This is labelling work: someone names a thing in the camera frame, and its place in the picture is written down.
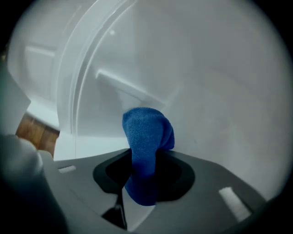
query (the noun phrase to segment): blue cloth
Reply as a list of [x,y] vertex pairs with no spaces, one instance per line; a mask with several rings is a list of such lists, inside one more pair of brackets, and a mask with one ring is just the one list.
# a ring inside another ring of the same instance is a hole
[[152,206],[158,193],[156,151],[173,149],[173,128],[160,111],[146,107],[126,112],[122,126],[132,151],[132,173],[125,188],[136,203]]

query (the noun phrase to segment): transparent plastic panel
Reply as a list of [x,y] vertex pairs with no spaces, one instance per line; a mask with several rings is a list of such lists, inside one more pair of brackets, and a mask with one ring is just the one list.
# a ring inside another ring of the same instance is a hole
[[147,106],[171,122],[175,151],[278,194],[291,163],[292,67],[263,14],[242,2],[141,0],[114,17],[86,60],[76,157],[127,148],[122,115]]

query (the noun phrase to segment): plastic bin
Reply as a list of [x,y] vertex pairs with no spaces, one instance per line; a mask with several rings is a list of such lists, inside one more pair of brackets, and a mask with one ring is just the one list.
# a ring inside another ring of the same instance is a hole
[[292,67],[268,20],[244,2],[36,1],[8,69],[59,129],[55,160],[127,148],[130,108],[170,120],[178,152],[228,168],[266,199],[292,162]]

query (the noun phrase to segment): black plastic insert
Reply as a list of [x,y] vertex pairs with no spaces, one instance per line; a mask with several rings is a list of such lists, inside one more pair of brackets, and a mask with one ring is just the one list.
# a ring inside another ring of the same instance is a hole
[[[119,194],[131,175],[131,149],[99,165],[93,171],[95,182],[104,192]],[[181,198],[194,184],[195,173],[185,162],[158,150],[155,175],[158,202]]]

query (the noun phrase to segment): wooden floor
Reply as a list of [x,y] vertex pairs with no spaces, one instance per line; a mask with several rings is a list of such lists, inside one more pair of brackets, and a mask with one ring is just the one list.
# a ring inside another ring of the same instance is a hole
[[16,135],[29,140],[37,149],[46,150],[54,156],[55,143],[59,132],[25,114]]

